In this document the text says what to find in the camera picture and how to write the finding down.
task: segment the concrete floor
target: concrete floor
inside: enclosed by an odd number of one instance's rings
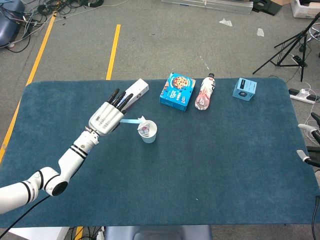
[[[112,5],[121,1],[104,2]],[[223,18],[231,20],[233,26],[219,23]],[[217,78],[252,77],[252,72],[276,52],[273,46],[302,31],[309,22],[309,19],[293,18],[290,5],[271,16],[262,12],[242,15],[214,11],[160,0],[129,0],[120,6],[101,7],[56,22],[33,81],[105,79],[116,24],[121,24],[121,30],[112,80],[166,79],[172,71],[193,78],[204,78],[210,72]],[[263,29],[264,37],[257,36],[258,28]],[[29,47],[21,53],[0,49],[1,142],[45,31],[46,27],[35,34]],[[309,46],[312,52],[306,60],[304,81],[320,94],[320,44],[312,41]],[[286,63],[291,64],[292,60],[288,58]],[[295,71],[295,68],[277,68],[269,63],[255,76],[273,75],[287,81]],[[308,87],[306,83],[300,83],[299,72],[287,86],[294,89]],[[304,123],[311,105],[292,103],[298,121]],[[318,105],[313,111],[319,112]],[[307,145],[313,145],[309,139],[305,138],[305,141]],[[214,225],[212,231],[215,240],[312,238],[309,225]],[[4,239],[22,238],[8,234]]]

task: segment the table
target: table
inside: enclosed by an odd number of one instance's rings
[[[17,227],[206,224],[309,224],[319,194],[285,83],[257,82],[251,101],[232,97],[235,78],[217,79],[206,111],[194,108],[198,79],[186,112],[159,103],[165,80],[126,118],[157,124],[153,144],[136,126],[121,124],[101,137],[66,191],[48,198]],[[26,87],[0,168],[0,185],[23,181],[58,159],[115,88],[133,81],[50,81]],[[38,199],[46,194],[42,192]],[[10,225],[31,205],[0,215]]]

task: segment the water bottle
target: water bottle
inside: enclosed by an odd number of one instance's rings
[[[209,76],[203,79],[201,83],[199,95],[194,103],[195,107],[199,110],[206,110],[209,107],[210,97],[216,86],[214,77],[213,73],[209,73]]]

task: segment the small blue box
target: small blue box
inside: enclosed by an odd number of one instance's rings
[[[233,91],[233,97],[249,101],[256,93],[257,83],[248,79],[239,78]]]
[[[185,111],[196,80],[178,73],[171,73],[160,94],[160,103]]]

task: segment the white cup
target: white cup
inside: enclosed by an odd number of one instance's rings
[[[156,135],[157,135],[157,125],[155,124],[154,121],[151,120],[146,120],[143,123],[140,123],[138,126],[138,129],[142,127],[142,125],[149,124],[150,129],[149,129],[149,136],[143,136],[139,131],[139,135],[141,136],[142,140],[147,143],[147,144],[152,144],[156,140]]]

